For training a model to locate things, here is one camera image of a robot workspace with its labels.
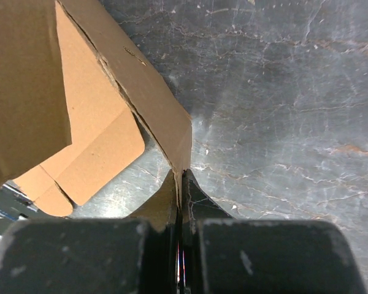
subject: cardboard flap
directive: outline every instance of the cardboard flap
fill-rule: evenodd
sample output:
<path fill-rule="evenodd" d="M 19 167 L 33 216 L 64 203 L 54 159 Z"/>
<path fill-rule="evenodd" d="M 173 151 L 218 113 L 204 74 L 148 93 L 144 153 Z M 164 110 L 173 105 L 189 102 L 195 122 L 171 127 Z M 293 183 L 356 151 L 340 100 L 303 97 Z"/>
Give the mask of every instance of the cardboard flap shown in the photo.
<path fill-rule="evenodd" d="M 98 190 L 117 176 L 144 151 L 145 145 L 129 108 L 103 131 L 55 178 L 63 192 L 78 205 L 84 205 Z M 48 166 L 52 171 L 58 161 Z"/>
<path fill-rule="evenodd" d="M 162 149 L 175 172 L 178 192 L 182 171 L 190 167 L 191 121 L 162 76 L 96 0 L 60 0 L 94 46 L 99 61 L 121 96 Z"/>
<path fill-rule="evenodd" d="M 52 216 L 68 216 L 72 213 L 71 202 L 63 195 L 58 183 L 40 165 L 21 175 L 15 182 L 43 212 Z"/>
<path fill-rule="evenodd" d="M 0 185 L 70 143 L 55 3 L 0 1 Z"/>

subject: cardboard box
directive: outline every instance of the cardboard box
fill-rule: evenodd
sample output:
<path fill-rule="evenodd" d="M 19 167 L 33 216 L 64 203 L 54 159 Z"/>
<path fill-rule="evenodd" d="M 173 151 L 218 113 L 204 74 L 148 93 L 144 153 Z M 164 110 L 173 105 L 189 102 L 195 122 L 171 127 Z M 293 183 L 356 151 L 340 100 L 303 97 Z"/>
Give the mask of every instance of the cardboard box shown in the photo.
<path fill-rule="evenodd" d="M 8 172 L 5 175 L 0 173 L 0 182 L 18 176 L 25 167 L 31 168 L 16 178 L 15 183 L 42 211 L 54 216 L 67 216 L 72 212 L 71 201 L 84 204 L 143 153 L 144 142 L 134 114 L 171 165 L 179 199 L 182 171 L 190 166 L 190 117 L 160 74 L 103 6 L 97 0 L 83 0 L 82 3 L 76 0 L 3 0 L 0 6 L 2 3 L 4 8 L 1 12 L 8 22 L 0 18 L 0 30 L 3 27 L 7 31 L 23 31 L 26 27 L 29 34 L 24 33 L 24 39 L 14 40 L 19 43 L 17 47 L 21 51 L 10 50 L 10 56 L 7 56 L 3 50 L 0 58 L 12 58 L 14 62 L 10 66 L 18 73 L 23 71 L 15 62 L 23 58 L 19 52 L 25 52 L 28 62 L 33 61 L 31 56 L 41 55 L 45 64 L 40 62 L 43 68 L 29 66 L 31 75 L 23 71 L 22 83 L 29 86 L 22 88 L 25 96 L 20 96 L 18 104 L 27 100 L 28 106 L 15 113 L 15 116 L 23 118 L 22 124 L 12 124 L 14 129 L 7 124 L 0 125 L 1 134 L 12 135 L 24 132 L 25 128 L 33 130 L 32 135 L 22 142 L 33 152 L 12 146 L 11 136 L 3 143 L 0 141 L 2 153 L 11 155 L 7 160 Z M 18 17 L 16 25 L 9 21 L 13 17 Z M 31 33 L 29 27 L 42 29 L 37 34 Z M 32 53 L 30 44 L 37 44 Z M 3 77 L 10 75 L 10 66 L 0 68 Z M 46 78 L 35 80 L 41 75 L 49 76 L 53 81 Z M 57 87 L 53 90 L 58 93 L 52 90 L 52 93 L 45 94 L 41 90 L 39 95 L 27 96 L 34 87 L 46 87 L 46 84 L 49 89 Z M 70 143 L 68 117 L 63 107 L 65 99 L 60 90 L 63 88 L 72 144 L 56 153 Z M 11 95 L 15 97 L 18 91 L 18 87 L 13 87 L 0 99 L 11 100 Z M 45 99 L 49 102 L 48 107 L 44 104 Z M 38 114 L 38 119 L 33 115 L 23 116 L 28 111 Z M 0 105 L 0 115 L 5 112 L 5 107 Z M 48 148 L 40 152 L 39 149 L 46 145 Z M 23 165 L 18 166 L 17 156 L 22 157 Z"/>

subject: gray marble floor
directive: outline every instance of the gray marble floor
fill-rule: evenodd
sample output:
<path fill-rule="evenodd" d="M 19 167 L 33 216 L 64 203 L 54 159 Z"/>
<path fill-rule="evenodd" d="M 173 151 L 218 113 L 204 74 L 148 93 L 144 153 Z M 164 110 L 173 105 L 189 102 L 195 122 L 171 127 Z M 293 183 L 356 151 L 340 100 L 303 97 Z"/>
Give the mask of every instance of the gray marble floor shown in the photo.
<path fill-rule="evenodd" d="M 368 288 L 368 0 L 102 0 L 193 117 L 192 169 L 236 217 L 324 219 Z M 75 217 L 122 217 L 169 167 L 147 152 Z"/>

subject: torn cardboard edge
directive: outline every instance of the torn cardboard edge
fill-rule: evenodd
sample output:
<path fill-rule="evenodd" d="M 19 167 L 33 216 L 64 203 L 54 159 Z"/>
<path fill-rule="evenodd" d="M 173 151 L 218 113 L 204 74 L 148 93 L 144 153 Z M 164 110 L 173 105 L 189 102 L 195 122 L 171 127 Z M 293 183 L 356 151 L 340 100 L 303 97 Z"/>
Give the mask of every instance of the torn cardboard edge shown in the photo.
<path fill-rule="evenodd" d="M 162 150 L 174 172 L 177 204 L 181 207 L 182 173 L 190 167 L 191 159 L 192 131 L 188 113 L 162 76 L 97 0 L 84 0 L 81 6 L 71 0 L 58 3 L 94 48 L 110 82 Z"/>

